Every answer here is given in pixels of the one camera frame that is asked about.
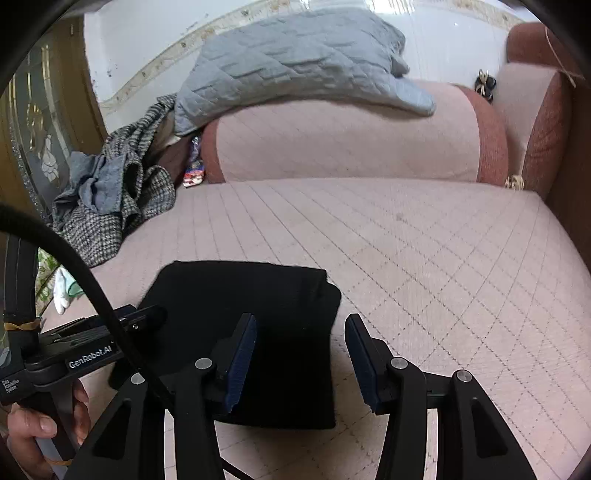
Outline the left hand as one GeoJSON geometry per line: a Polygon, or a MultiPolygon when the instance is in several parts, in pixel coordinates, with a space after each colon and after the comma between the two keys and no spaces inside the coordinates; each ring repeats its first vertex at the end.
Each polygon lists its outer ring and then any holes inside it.
{"type": "MultiPolygon", "coordinates": [[[[88,410],[89,397],[83,384],[73,384],[74,409],[73,433],[79,445],[86,439],[91,420],[88,410]]],[[[13,457],[31,479],[53,479],[54,472],[39,449],[36,439],[50,439],[57,434],[57,425],[49,416],[12,405],[8,415],[7,445],[13,457]]]]}

